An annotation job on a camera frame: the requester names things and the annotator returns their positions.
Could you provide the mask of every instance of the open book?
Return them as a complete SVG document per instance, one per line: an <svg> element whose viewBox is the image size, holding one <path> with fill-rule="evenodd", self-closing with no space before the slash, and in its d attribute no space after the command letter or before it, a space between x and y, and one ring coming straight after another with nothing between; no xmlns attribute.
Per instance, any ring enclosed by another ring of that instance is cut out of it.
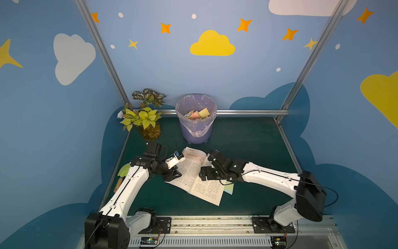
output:
<svg viewBox="0 0 398 249"><path fill-rule="evenodd" d="M185 156L185 160L177 164L178 171L181 172L182 176L168 183L219 206L224 185L216 180L202 181L199 177L199 171L202 166L211 166L211 163L207 160L206 153L189 147L186 147L182 153Z"/></svg>

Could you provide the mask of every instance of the trash can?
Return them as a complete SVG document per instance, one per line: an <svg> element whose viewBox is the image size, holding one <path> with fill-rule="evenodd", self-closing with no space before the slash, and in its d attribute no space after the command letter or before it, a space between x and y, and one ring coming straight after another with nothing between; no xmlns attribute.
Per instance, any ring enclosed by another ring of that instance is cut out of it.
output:
<svg viewBox="0 0 398 249"><path fill-rule="evenodd" d="M190 120L184 116L192 110L201 111L205 108L210 112L210 115L204 119ZM188 143L207 142L217 113L217 105L212 98L201 94L187 95L177 102L176 112L182 135Z"/></svg>

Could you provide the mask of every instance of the green tabletop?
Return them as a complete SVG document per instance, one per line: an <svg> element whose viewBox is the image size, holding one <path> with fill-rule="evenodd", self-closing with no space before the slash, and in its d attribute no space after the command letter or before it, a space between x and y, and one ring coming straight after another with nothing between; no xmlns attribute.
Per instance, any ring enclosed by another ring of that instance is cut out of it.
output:
<svg viewBox="0 0 398 249"><path fill-rule="evenodd" d="M246 159L266 168L297 172L273 118L216 118L209 141L199 145L186 142L178 118L163 117L159 122L161 131L170 136L162 133L154 142L167 145L168 154L176 150L173 137L180 151L186 146L206 153L213 149L231 159ZM133 128L118 170L145 149L146 141ZM118 178L113 179L106 201L112 197ZM273 206L284 204L290 199L279 191L259 184L236 182L233 195L224 192L220 206L216 206L163 182L160 175L153 175L138 192L129 215L143 207L155 209L158 215L268 215Z"/></svg>

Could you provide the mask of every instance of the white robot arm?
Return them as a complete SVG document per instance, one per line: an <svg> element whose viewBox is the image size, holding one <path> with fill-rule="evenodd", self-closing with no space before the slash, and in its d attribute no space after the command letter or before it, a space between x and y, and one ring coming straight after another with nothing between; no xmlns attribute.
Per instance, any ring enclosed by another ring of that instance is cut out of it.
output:
<svg viewBox="0 0 398 249"><path fill-rule="evenodd" d="M147 233L155 230L157 225L154 210L141 208L130 218L127 218L127 214L151 173L161 174L165 182L181 176L176 164L185 160L184 155L176 151L171 158L160 161L161 148L157 143L147 143L146 152L131 161L132 166L126 178L108 203L98 214L87 217L84 223L85 248L124 249L127 248L130 237L142 230Z"/></svg>
<svg viewBox="0 0 398 249"><path fill-rule="evenodd" d="M292 200L274 207L267 220L270 231L282 232L284 227L299 219L322 221L326 192L308 171L302 174L267 169L245 160L225 159L219 151L208 157L212 167L202 167L202 180L240 180L264 185L287 194Z"/></svg>

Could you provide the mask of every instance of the potted plant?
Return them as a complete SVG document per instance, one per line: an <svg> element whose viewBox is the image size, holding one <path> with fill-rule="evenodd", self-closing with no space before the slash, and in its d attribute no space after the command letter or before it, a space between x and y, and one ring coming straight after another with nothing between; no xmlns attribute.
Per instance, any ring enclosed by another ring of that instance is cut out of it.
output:
<svg viewBox="0 0 398 249"><path fill-rule="evenodd" d="M164 97L163 94L150 89L145 89L143 94L138 91L134 92L133 99L143 100L143 102L140 104L139 110L133 110L132 104L126 104L124 109L118 113L118 118L124 118L120 122L124 124L123 130L127 129L130 132L133 125L135 125L145 140L151 141L159 138L160 124L158 120L161 118L160 115L162 113L152 110L148 106L150 104L153 104L155 107L162 106Z"/></svg>

